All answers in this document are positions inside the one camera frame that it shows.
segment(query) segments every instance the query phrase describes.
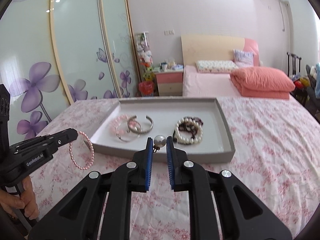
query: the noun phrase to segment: pillow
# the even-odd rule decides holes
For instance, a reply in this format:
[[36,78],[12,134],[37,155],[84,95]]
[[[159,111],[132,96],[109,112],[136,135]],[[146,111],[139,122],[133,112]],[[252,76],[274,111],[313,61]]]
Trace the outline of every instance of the pillow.
[[253,52],[245,52],[242,50],[234,49],[233,54],[235,55],[235,64],[238,67],[252,67],[253,64]]
[[271,67],[246,67],[234,70],[234,77],[243,88],[263,92],[291,92],[295,85],[287,75]]
[[261,92],[261,91],[250,90],[245,87],[242,87],[241,84],[236,80],[234,76],[231,76],[231,81],[243,97],[273,98],[273,99],[286,99],[286,100],[290,99],[289,92],[275,92],[275,91]]
[[198,72],[203,73],[231,73],[238,69],[232,60],[198,60],[196,65]]

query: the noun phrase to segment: silver bangle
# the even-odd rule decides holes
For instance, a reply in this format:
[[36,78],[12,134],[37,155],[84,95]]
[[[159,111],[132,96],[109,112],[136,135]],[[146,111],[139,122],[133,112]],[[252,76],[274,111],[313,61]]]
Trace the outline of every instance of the silver bangle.
[[134,115],[134,116],[132,116],[131,118],[129,118],[128,121],[127,121],[128,129],[129,129],[131,132],[140,135],[140,134],[146,134],[146,133],[148,133],[148,132],[150,132],[150,131],[152,130],[152,128],[153,128],[153,120],[152,120],[149,116],[146,116],[146,118],[151,122],[151,126],[149,127],[149,129],[147,129],[147,130],[145,130],[145,131],[142,131],[142,128],[140,128],[140,130],[138,129],[138,127],[134,127],[134,129],[131,128],[131,127],[130,127],[130,122],[133,121],[133,120],[136,119],[136,118],[137,118],[137,116]]
[[[117,136],[121,141],[123,141],[123,142],[131,142],[131,141],[137,139],[140,135],[137,134],[138,136],[135,137],[135,138],[133,138],[133,139],[131,139],[131,140],[126,140],[126,139],[121,138],[120,134],[118,133],[118,128],[119,128],[122,124],[124,124],[125,122],[127,122],[127,120],[122,121],[121,123],[119,123],[119,124],[116,126],[116,136]],[[136,123],[140,126],[140,130],[141,130],[141,129],[142,129],[141,124],[139,124],[137,121],[136,121]]]

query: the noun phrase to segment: human hand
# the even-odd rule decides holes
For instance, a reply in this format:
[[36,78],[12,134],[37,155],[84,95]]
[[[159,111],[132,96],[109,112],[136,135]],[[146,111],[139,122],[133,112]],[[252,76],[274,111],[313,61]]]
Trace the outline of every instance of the human hand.
[[21,194],[20,198],[0,190],[0,204],[7,213],[15,218],[17,216],[11,207],[17,209],[24,208],[24,215],[30,220],[33,220],[38,217],[39,210],[36,204],[36,195],[33,192],[32,182],[29,176],[22,180],[22,185],[25,191]]

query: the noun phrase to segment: pink drawer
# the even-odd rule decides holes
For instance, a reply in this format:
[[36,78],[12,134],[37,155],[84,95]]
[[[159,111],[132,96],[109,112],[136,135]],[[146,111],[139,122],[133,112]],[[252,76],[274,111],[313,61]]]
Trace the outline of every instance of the pink drawer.
[[161,83],[182,83],[182,72],[181,73],[166,73],[157,74],[157,82]]

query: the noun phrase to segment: pink headboard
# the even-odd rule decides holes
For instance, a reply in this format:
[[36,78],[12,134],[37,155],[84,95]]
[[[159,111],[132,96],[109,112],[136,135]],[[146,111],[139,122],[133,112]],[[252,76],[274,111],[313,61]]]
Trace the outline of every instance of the pink headboard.
[[245,52],[253,51],[253,64],[255,66],[259,66],[259,48],[258,48],[258,43],[255,40],[244,38],[243,51]]

